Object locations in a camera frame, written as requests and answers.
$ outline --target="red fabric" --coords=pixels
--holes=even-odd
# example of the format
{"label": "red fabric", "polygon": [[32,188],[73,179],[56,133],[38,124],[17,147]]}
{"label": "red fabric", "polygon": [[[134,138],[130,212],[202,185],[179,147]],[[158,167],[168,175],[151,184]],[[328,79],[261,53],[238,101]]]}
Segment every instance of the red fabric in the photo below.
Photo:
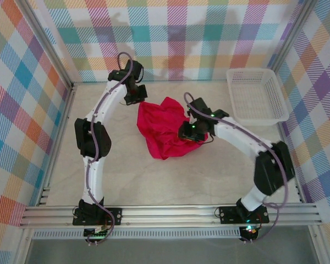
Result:
{"label": "red fabric", "polygon": [[178,129],[185,120],[189,118],[184,115],[183,107],[170,97],[166,97],[161,105],[140,103],[137,127],[153,158],[181,157],[200,147],[194,141],[178,137]]}

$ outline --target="white plastic basket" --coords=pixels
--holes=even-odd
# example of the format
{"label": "white plastic basket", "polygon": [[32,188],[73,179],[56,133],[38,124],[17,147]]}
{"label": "white plastic basket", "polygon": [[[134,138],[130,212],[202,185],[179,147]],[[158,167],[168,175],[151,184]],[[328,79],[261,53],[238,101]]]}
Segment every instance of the white plastic basket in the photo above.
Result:
{"label": "white plastic basket", "polygon": [[275,73],[238,68],[226,73],[234,118],[241,125],[274,125],[289,117]]}

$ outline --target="black mounting bracket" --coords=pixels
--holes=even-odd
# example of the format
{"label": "black mounting bracket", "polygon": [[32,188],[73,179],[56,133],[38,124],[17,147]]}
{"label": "black mounting bracket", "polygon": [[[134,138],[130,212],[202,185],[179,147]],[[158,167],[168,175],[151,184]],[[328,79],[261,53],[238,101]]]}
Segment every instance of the black mounting bracket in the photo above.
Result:
{"label": "black mounting bracket", "polygon": [[[106,208],[115,218],[115,226],[121,225],[122,208]],[[111,217],[99,206],[86,203],[83,199],[79,201],[78,207],[73,212],[72,225],[74,226],[110,226]]]}
{"label": "black mounting bracket", "polygon": [[[122,208],[107,208],[115,219],[115,226],[121,225]],[[78,207],[73,211],[74,226],[100,226],[98,228],[85,228],[83,231],[84,237],[90,237],[90,242],[100,241],[100,238],[93,239],[93,237],[105,237],[108,232],[108,227],[112,225],[112,219],[102,208],[94,204],[86,203],[83,199],[79,201]]]}
{"label": "black mounting bracket", "polygon": [[[127,75],[130,67],[131,67],[131,61],[128,60],[126,67],[120,70],[113,70],[109,74],[108,80],[121,81]],[[136,60],[133,60],[132,72],[122,82],[122,84],[126,85],[126,89],[127,89],[127,94],[124,97],[127,106],[143,102],[145,98],[148,97],[145,85],[139,85],[139,86],[137,85],[143,79],[143,76],[140,78],[140,74],[142,71],[144,75],[144,68],[142,64],[140,64]]]}
{"label": "black mounting bracket", "polygon": [[259,206],[253,212],[249,212],[245,219],[239,213],[237,206],[221,206],[219,207],[219,217],[221,224],[267,224],[269,223],[269,215],[265,206]]}

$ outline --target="checkered pattern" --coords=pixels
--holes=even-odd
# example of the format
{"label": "checkered pattern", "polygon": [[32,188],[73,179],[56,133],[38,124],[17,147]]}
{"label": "checkered pattern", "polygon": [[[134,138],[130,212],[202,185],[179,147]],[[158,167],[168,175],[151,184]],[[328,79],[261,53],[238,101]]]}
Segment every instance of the checkered pattern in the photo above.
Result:
{"label": "checkered pattern", "polygon": [[0,263],[36,199],[66,95],[14,0],[0,1]]}
{"label": "checkered pattern", "polygon": [[308,202],[322,210],[330,242],[330,1],[319,1],[279,71],[291,110],[284,123]]}
{"label": "checkered pattern", "polygon": [[[236,67],[274,62],[303,1],[45,1],[82,81],[106,81],[116,55],[129,52],[144,80],[225,79]],[[68,65],[35,0],[30,0],[62,62]]]}

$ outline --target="enclosure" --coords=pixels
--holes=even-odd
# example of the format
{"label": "enclosure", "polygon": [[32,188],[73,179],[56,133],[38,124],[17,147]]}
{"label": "enclosure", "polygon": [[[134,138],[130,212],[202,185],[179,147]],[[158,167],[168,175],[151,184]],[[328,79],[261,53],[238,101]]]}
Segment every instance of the enclosure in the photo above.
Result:
{"label": "enclosure", "polygon": [[[147,102],[170,97],[186,109],[191,92],[230,116],[227,70],[272,69],[289,118],[247,128],[283,140],[296,177],[278,227],[242,246],[238,227],[222,225],[215,209],[250,191],[254,162],[217,137],[154,159],[137,128],[139,105],[118,104],[106,125],[102,189],[105,206],[122,208],[122,224],[93,254],[128,248],[112,259],[129,263],[146,247],[151,258],[139,252],[134,261],[185,262],[181,247],[191,262],[330,263],[330,1],[322,0],[0,1],[0,263],[91,260],[83,228],[72,226],[85,180],[74,122],[93,109],[122,51],[144,66]],[[283,197],[281,188],[268,201]],[[268,213],[262,233],[277,218]]]}

